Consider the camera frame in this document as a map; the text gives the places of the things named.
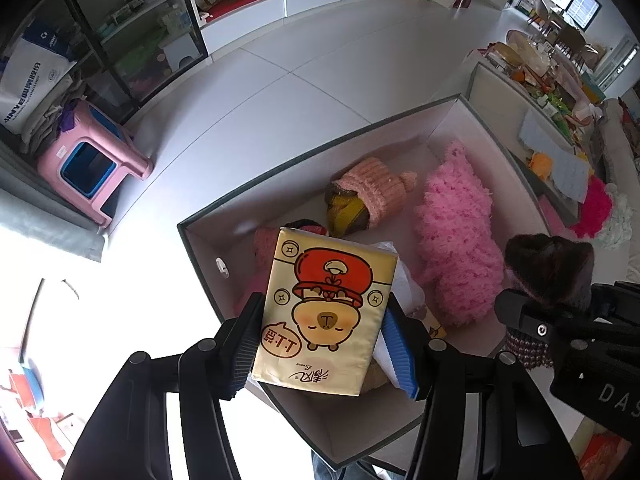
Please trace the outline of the near grey storage box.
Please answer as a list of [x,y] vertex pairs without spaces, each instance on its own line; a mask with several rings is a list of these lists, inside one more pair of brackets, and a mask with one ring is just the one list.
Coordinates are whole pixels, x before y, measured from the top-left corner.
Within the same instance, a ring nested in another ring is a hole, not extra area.
[[[411,192],[402,211],[374,229],[330,244],[325,259],[295,269],[300,255],[317,237],[297,231],[278,238],[265,257],[254,251],[260,228],[281,229],[297,220],[326,218],[328,184],[358,162],[378,158],[393,172],[413,171],[425,179],[442,163],[451,143],[464,145],[466,157],[494,204],[491,235],[499,246],[516,234],[548,229],[526,177],[471,104],[450,96],[362,128],[315,148],[236,188],[187,218],[178,230],[210,304],[221,320],[235,318],[253,292],[264,292],[281,313],[274,322],[274,345],[290,347],[276,354],[299,376],[297,388],[249,380],[247,388],[277,410],[329,465],[343,467],[370,460],[386,468],[407,470],[416,445],[424,405],[404,390],[382,385],[356,396],[332,392],[346,367],[333,366],[357,348],[369,315],[377,314],[393,296],[392,276],[419,263],[414,211],[419,192]],[[303,278],[317,286],[336,283],[353,292],[356,302],[336,311],[347,338],[333,354],[309,350],[292,321],[298,303],[293,288]]]

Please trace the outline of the white printed bag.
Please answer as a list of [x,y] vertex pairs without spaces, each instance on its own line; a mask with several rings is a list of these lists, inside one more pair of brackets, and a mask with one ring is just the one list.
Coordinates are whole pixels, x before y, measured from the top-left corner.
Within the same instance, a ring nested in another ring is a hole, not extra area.
[[1,125],[21,134],[35,108],[75,64],[68,43],[34,18],[3,64]]

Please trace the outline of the yellow cartoon tissue pack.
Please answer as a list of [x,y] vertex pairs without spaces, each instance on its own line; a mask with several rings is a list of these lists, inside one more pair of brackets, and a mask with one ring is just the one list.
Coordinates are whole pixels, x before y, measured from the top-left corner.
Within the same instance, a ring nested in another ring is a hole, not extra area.
[[279,230],[252,378],[359,396],[381,329],[397,257],[304,230]]

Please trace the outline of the grey storage box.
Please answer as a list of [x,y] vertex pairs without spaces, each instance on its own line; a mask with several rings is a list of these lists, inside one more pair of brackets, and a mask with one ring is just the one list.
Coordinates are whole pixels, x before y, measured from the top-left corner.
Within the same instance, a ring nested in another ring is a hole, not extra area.
[[528,162],[533,152],[521,144],[518,137],[525,114],[532,112],[551,139],[563,150],[575,155],[574,150],[555,128],[551,119],[529,96],[526,96],[522,87],[482,62],[477,63],[472,70],[466,99],[513,156],[534,192],[548,198],[566,226],[574,226],[579,220],[581,203],[561,194],[551,177],[546,182],[541,181],[528,169]]
[[[264,292],[281,313],[274,322],[274,345],[290,347],[276,354],[299,376],[297,388],[249,380],[247,388],[277,410],[329,465],[343,467],[370,460],[386,468],[407,470],[416,445],[424,405],[404,390],[382,385],[356,396],[332,392],[346,367],[333,366],[357,348],[369,315],[377,314],[393,296],[392,276],[419,263],[414,211],[419,192],[411,192],[402,211],[374,229],[330,244],[325,259],[295,269],[300,255],[317,237],[297,231],[278,238],[265,257],[254,251],[260,228],[281,229],[297,220],[326,218],[328,184],[358,162],[378,158],[393,172],[413,171],[425,179],[442,163],[451,143],[464,145],[466,157],[494,204],[491,235],[499,246],[516,234],[548,229],[526,177],[471,104],[450,96],[362,128],[315,148],[236,188],[187,218],[178,230],[210,304],[221,320],[235,318],[253,292]],[[298,303],[293,288],[303,278],[317,286],[336,283],[353,292],[356,302],[336,311],[347,338],[333,354],[309,350],[292,321]]]

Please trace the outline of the light blue foam sheet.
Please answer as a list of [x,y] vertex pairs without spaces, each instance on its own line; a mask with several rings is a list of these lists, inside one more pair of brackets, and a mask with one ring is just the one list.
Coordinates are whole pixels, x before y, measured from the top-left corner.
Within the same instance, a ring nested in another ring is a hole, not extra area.
[[582,204],[588,191],[588,162],[556,144],[541,128],[532,112],[525,114],[518,137],[521,144],[534,155],[544,154],[550,160],[550,177],[556,189],[565,197]]

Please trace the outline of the pink plastic stool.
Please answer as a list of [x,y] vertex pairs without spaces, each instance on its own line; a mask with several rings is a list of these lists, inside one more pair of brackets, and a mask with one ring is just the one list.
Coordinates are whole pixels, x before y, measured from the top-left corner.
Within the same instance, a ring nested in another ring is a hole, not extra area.
[[104,205],[122,181],[143,181],[152,170],[128,131],[85,100],[66,108],[58,137],[37,159],[40,177],[101,228],[112,222]]

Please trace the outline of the orange fabric rose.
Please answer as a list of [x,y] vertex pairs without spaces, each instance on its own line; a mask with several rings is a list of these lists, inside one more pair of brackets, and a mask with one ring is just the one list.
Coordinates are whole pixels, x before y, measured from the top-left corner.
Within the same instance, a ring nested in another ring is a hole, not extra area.
[[553,159],[544,153],[535,152],[528,162],[528,169],[541,181],[546,182],[552,174]]

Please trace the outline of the olive yellow knitted item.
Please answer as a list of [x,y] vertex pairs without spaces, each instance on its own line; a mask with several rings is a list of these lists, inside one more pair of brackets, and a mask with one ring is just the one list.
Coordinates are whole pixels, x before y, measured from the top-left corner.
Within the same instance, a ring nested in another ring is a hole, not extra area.
[[360,190],[343,188],[331,182],[324,192],[326,225],[331,236],[343,238],[370,226],[370,211]]

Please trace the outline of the pink knitted hat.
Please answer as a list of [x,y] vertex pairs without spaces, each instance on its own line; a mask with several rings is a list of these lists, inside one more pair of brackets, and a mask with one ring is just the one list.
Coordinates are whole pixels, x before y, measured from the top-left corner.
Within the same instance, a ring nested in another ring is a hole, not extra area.
[[387,217],[402,211],[417,180],[418,174],[414,171],[394,174],[384,162],[369,157],[346,171],[334,184],[362,201],[369,214],[368,227],[375,228]]

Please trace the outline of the far grey storage box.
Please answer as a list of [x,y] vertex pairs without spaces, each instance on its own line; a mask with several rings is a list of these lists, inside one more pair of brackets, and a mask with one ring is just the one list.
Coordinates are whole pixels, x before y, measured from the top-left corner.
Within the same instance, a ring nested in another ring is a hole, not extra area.
[[526,96],[522,87],[482,62],[477,63],[472,70],[466,99],[513,156],[534,192],[548,198],[566,226],[574,226],[579,220],[581,203],[561,194],[551,177],[546,182],[541,181],[528,169],[528,162],[533,152],[521,144],[518,137],[525,114],[532,112],[551,139],[563,150],[575,155],[574,150],[555,128],[551,119],[529,96]]

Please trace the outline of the light pink fluffy scarf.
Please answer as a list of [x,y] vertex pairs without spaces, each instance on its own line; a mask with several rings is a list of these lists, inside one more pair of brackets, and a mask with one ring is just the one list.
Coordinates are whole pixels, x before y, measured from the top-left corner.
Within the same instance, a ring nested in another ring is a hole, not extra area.
[[465,146],[447,146],[427,176],[416,207],[416,282],[431,289],[446,325],[475,323],[501,292],[504,260],[491,234],[492,198],[474,172]]

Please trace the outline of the glass display cabinet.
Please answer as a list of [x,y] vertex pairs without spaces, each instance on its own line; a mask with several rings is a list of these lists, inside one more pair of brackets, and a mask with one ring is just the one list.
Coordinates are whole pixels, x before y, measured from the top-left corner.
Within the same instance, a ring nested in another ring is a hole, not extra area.
[[76,62],[27,119],[1,137],[28,156],[55,138],[62,114],[86,100],[126,124],[205,56],[189,0],[1,0],[1,73],[36,18],[68,43]]

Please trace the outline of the pale green fabric item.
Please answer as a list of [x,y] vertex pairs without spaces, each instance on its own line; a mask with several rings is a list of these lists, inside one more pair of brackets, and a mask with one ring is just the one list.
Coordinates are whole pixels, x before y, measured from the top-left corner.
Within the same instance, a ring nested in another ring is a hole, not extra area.
[[604,249],[614,250],[629,242],[632,237],[632,209],[628,198],[614,183],[605,185],[605,193],[612,200],[612,210],[596,236]]

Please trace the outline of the magenta fluffy yarn item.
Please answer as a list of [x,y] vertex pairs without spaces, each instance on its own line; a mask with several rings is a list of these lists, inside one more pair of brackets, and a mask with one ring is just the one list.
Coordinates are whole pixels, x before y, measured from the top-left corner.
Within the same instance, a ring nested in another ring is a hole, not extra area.
[[578,240],[595,238],[602,230],[613,209],[612,198],[605,184],[595,174],[589,177],[585,201],[579,207],[579,221],[571,226]]

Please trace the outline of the cream sofa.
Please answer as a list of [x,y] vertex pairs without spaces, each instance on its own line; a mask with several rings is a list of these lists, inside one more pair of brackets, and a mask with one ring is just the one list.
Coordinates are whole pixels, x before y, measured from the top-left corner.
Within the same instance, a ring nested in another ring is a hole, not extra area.
[[626,196],[631,209],[631,238],[626,264],[627,281],[639,283],[639,176],[634,164],[634,152],[623,127],[625,109],[618,99],[602,104],[603,117],[598,130],[603,141],[603,157],[608,182]]

